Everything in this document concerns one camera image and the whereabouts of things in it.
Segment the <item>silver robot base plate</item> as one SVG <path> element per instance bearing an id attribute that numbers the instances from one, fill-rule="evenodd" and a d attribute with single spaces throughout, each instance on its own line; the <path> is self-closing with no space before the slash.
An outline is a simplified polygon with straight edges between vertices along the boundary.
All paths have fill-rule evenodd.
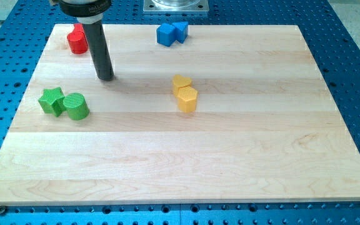
<path id="1" fill-rule="evenodd" d="M 144 0 L 143 11 L 160 12 L 208 12 L 208 0 Z"/>

